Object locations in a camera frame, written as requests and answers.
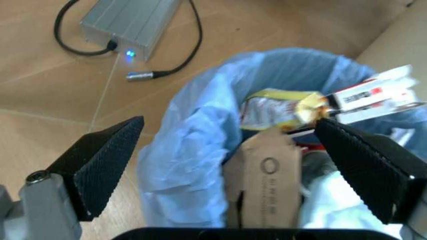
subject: cardboard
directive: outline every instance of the cardboard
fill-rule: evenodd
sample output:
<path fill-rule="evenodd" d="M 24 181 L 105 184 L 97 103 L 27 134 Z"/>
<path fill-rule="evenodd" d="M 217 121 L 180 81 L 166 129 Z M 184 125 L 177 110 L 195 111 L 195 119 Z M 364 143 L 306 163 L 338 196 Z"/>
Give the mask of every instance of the cardboard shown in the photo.
<path fill-rule="evenodd" d="M 277 128 L 245 141 L 223 168 L 229 203 L 227 226 L 296 227 L 301 203 L 300 162 L 300 149 Z"/>

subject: silver metal box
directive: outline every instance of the silver metal box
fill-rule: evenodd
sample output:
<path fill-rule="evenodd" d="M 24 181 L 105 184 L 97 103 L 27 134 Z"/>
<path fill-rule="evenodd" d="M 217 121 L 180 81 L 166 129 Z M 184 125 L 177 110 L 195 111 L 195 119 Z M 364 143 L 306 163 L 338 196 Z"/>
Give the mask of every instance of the silver metal box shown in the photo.
<path fill-rule="evenodd" d="M 80 25 L 86 40 L 148 60 L 157 41 L 174 15 L 180 0 L 99 0 Z"/>

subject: garbage bag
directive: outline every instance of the garbage bag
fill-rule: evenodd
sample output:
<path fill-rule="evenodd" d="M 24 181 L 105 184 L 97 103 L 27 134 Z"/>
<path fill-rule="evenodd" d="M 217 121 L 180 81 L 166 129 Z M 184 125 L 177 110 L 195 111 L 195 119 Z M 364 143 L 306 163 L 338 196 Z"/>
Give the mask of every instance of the garbage bag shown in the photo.
<path fill-rule="evenodd" d="M 361 82 L 375 72 L 344 56 L 304 48 L 238 54 L 186 84 L 171 100 L 160 130 L 138 155 L 143 215 L 151 227 L 224 227 L 227 201 L 221 164 L 241 143 L 239 107 L 265 88 L 319 91 L 324 95 Z M 415 129 L 406 144 L 427 158 L 419 142 L 427 113 L 416 109 L 358 122 L 372 133 Z M 313 136 L 299 141 L 316 142 Z"/>

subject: textured rubber pad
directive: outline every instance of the textured rubber pad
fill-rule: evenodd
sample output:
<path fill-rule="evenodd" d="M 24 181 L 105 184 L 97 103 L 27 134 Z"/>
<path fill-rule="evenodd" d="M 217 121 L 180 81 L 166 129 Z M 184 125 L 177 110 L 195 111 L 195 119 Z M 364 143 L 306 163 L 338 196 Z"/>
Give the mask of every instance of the textured rubber pad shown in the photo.
<path fill-rule="evenodd" d="M 314 133 L 379 220 L 388 224 L 408 219 L 426 185 L 426 163 L 386 136 L 333 120 L 320 120 Z"/>
<path fill-rule="evenodd" d="M 63 177 L 79 221 L 98 217 L 131 158 L 142 116 L 82 136 L 47 170 Z"/>

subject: black cable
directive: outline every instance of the black cable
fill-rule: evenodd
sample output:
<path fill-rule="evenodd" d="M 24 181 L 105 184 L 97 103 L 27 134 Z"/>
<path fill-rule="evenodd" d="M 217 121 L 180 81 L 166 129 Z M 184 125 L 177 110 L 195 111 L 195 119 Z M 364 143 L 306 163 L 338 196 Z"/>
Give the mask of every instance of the black cable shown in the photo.
<path fill-rule="evenodd" d="M 100 51 L 80 51 L 80 50 L 76 50 L 68 45 L 66 45 L 60 36 L 61 33 L 61 24 L 64 18 L 65 13 L 68 11 L 68 9 L 70 9 L 75 3 L 77 3 L 79 0 L 70 0 L 69 2 L 67 2 L 59 11 L 58 15 L 56 16 L 55 19 L 55 25 L 53 27 L 53 35 L 55 36 L 56 41 L 58 42 L 58 44 L 65 50 L 77 54 L 77 55 L 82 55 L 82 56 L 98 56 L 98 55 L 102 55 L 102 54 L 106 54 L 110 51 L 114 51 L 117 48 L 117 43 L 110 40 L 107 44 L 107 47 L 104 50 L 100 50 Z M 203 40 L 203 29 L 202 29 L 202 22 L 200 21 L 200 17 L 199 17 L 199 13 L 197 12 L 196 6 L 193 2 L 193 0 L 189 0 L 191 8 L 193 9 L 194 12 L 194 16 L 197 22 L 197 29 L 198 29 L 198 41 L 197 44 L 195 45 L 193 51 L 190 53 L 190 55 L 187 57 L 187 59 L 181 63 L 180 65 L 178 65 L 177 67 L 171 69 L 171 70 L 165 70 L 165 71 L 151 71 L 151 72 L 143 72 L 143 73 L 131 73 L 128 75 L 128 79 L 131 81 L 132 79 L 156 79 L 156 78 L 161 78 L 161 77 L 165 77 L 171 74 L 174 74 L 178 71 L 180 71 L 181 69 L 183 69 L 185 66 L 187 66 L 187 64 L 189 64 L 189 62 L 194 58 L 194 56 L 196 55 L 197 51 L 200 48 L 200 45 L 202 44 L 202 40 Z"/>
<path fill-rule="evenodd" d="M 110 51 L 114 51 L 117 48 L 117 43 L 110 40 L 106 46 L 106 48 L 104 50 L 100 50 L 100 51 L 80 51 L 80 50 L 76 50 L 68 45 L 66 45 L 62 39 L 61 39 L 61 24 L 62 21 L 64 19 L 64 15 L 65 13 L 68 11 L 68 9 L 70 9 L 75 3 L 77 3 L 79 0 L 70 0 L 69 2 L 67 2 L 62 8 L 61 10 L 58 12 L 58 15 L 56 16 L 55 19 L 55 25 L 53 26 L 53 35 L 55 36 L 56 41 L 58 42 L 58 44 L 65 50 L 67 50 L 68 52 L 71 52 L 73 54 L 77 54 L 77 55 L 81 55 L 81 56 L 98 56 L 98 55 L 103 55 L 106 54 Z"/>
<path fill-rule="evenodd" d="M 194 16 L 195 16 L 195 19 L 197 21 L 197 28 L 198 28 L 197 44 L 195 45 L 193 51 L 190 53 L 190 55 L 187 57 L 187 59 L 183 63 L 181 63 L 179 66 L 175 67 L 174 69 L 166 70 L 166 71 L 153 71 L 152 72 L 152 78 L 153 79 L 168 76 L 168 75 L 174 74 L 174 73 L 180 71 L 181 69 L 183 69 L 194 58 L 194 56 L 196 55 L 197 51 L 200 48 L 200 45 L 202 44 L 203 29 L 202 29 L 202 23 L 200 21 L 199 13 L 197 12 L 197 9 L 196 9 L 196 6 L 194 5 L 193 0 L 189 0 L 189 2 L 191 4 L 191 8 L 194 12 Z"/>

